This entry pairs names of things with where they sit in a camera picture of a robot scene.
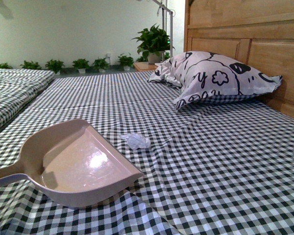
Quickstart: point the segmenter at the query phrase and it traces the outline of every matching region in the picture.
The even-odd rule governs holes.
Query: white wall
[[[169,0],[168,7],[176,11],[174,53],[183,51],[184,4]],[[0,0],[0,63],[20,68],[24,60],[33,60],[44,67],[46,61],[60,59],[71,67],[73,60],[92,63],[107,52],[111,64],[121,53],[136,59],[139,43],[131,38],[145,27],[161,25],[157,9],[147,0]]]
[[[173,17],[173,55],[181,54],[184,50],[184,17],[185,0],[168,0],[168,8],[175,12]],[[168,33],[170,33],[170,18],[168,17]]]

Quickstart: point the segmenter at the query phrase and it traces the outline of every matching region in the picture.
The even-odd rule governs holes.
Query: pillow
[[[147,82],[163,82],[168,85],[181,88],[180,76],[176,71],[183,63],[184,54],[175,55],[172,58],[164,61],[159,67],[150,75]]]
[[[170,82],[174,78],[180,83],[181,95],[174,100],[175,110],[194,101],[227,103],[272,93],[282,82],[282,76],[268,77],[253,67],[211,52],[189,51],[170,61],[177,61],[178,66],[173,68],[171,64],[168,73],[165,61],[160,65],[163,68],[157,68],[149,79],[158,77]]]

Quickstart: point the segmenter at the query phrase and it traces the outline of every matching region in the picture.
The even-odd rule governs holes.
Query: green plant
[[[94,61],[94,69],[95,70],[99,70],[99,69],[103,69],[106,70],[109,68],[109,63],[106,61],[105,58],[98,58]]]
[[[64,67],[65,65],[63,64],[63,61],[51,59],[47,61],[45,66],[49,70],[52,70],[55,73],[58,73],[62,69],[62,67]]]
[[[136,38],[137,42],[142,42],[137,47],[137,53],[143,54],[143,57],[147,57],[149,53],[155,53],[160,55],[160,51],[170,49],[170,37],[167,35],[166,31],[160,29],[159,26],[155,24],[150,28],[144,28],[142,31],[138,32],[141,35]]]
[[[20,65],[23,69],[31,69],[31,70],[41,70],[41,66],[38,64],[38,62],[33,61],[26,61],[24,60],[24,64]]]
[[[134,59],[131,56],[127,56],[127,55],[123,55],[124,53],[122,53],[120,56],[118,56],[119,58],[119,63],[121,66],[129,66],[132,67],[134,64]]]
[[[76,69],[89,69],[88,60],[78,59],[73,61],[73,67]]]
[[[8,63],[0,64],[0,69],[12,69],[12,66],[9,66]]]
[[[136,62],[147,62],[147,61],[148,61],[147,57],[143,57],[143,56],[139,57],[139,58],[136,60]]]
[[[170,58],[170,53],[166,52],[165,53],[165,60],[169,59]]]

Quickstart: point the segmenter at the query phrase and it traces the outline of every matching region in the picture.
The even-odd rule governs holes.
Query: wooden nightstand
[[[135,62],[134,63],[135,70],[138,72],[142,71],[154,71],[158,66],[150,65],[148,62]]]

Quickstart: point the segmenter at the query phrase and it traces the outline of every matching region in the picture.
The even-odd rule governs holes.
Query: dustpan handle
[[[24,174],[24,168],[21,162],[16,162],[13,165],[0,169],[0,187],[26,179],[28,179],[28,176]]]

